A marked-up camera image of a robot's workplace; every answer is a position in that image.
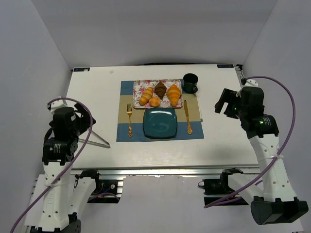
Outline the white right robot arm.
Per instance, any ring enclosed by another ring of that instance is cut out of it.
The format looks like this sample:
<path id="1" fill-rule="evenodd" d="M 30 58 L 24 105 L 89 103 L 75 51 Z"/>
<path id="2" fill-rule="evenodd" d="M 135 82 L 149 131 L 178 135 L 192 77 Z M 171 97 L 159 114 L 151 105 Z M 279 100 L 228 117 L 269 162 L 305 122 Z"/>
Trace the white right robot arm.
<path id="1" fill-rule="evenodd" d="M 264 112 L 264 91 L 258 83 L 242 79 L 239 91 L 224 89 L 215 104 L 215 112 L 227 107 L 227 117 L 239 119 L 242 129 L 253 147 L 260 173 L 252 181 L 237 168 L 225 169 L 220 183 L 231 194 L 206 205 L 207 208 L 243 199 L 251 209 L 258 225 L 293 223 L 309 210 L 304 200 L 299 200 L 288 178 L 279 130 L 275 118 Z"/>

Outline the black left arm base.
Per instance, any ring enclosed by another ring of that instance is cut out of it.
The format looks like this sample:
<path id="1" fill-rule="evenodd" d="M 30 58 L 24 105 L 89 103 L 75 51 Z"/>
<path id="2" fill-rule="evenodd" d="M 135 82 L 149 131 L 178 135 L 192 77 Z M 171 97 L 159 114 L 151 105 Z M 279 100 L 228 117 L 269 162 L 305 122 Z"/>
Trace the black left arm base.
<path id="1" fill-rule="evenodd" d="M 95 180 L 95 189 L 88 198 L 88 203 L 119 203 L 118 197 L 118 180 L 102 179 L 98 170 L 83 170 L 81 174 L 75 175 L 75 186 L 82 183 L 82 179 L 92 178 Z"/>

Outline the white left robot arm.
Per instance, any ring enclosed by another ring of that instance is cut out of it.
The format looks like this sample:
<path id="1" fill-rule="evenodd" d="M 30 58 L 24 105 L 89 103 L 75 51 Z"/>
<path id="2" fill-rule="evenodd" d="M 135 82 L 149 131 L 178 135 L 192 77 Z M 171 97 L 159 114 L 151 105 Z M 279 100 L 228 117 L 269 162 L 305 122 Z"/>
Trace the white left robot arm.
<path id="1" fill-rule="evenodd" d="M 70 172 L 85 147 L 78 146 L 79 136 L 91 132 L 94 120 L 85 105 L 76 101 L 74 107 L 69 107 L 67 101 L 58 97 L 47 104 L 52 121 L 43 145 L 45 190 L 35 200 L 43 200 L 35 233 L 80 232 L 79 216 L 96 189 L 96 176 L 83 176 L 69 195 Z"/>

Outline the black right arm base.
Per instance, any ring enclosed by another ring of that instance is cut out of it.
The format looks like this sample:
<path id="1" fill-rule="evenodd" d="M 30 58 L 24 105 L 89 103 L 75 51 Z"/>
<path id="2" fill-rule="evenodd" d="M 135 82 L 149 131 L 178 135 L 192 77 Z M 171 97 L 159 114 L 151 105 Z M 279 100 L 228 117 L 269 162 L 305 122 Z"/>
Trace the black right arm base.
<path id="1" fill-rule="evenodd" d="M 243 174 L 238 168 L 224 169 L 217 179 L 204 179 L 198 183 L 198 187 L 204 190 L 204 205 L 208 205 L 234 190 L 228 186 L 228 176 Z M 246 206 L 247 202 L 242 197 L 233 196 L 222 201 L 220 206 Z"/>

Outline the striped orange bread roll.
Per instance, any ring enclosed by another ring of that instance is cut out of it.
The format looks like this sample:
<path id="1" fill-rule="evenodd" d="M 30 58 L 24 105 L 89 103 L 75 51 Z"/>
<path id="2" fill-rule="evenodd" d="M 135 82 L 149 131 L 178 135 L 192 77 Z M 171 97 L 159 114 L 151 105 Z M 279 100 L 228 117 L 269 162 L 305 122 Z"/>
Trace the striped orange bread roll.
<path id="1" fill-rule="evenodd" d="M 154 89 L 152 87 L 148 87 L 144 90 L 144 92 L 142 93 L 139 99 L 140 106 L 143 106 L 149 102 L 150 98 L 153 96 L 153 90 Z"/>

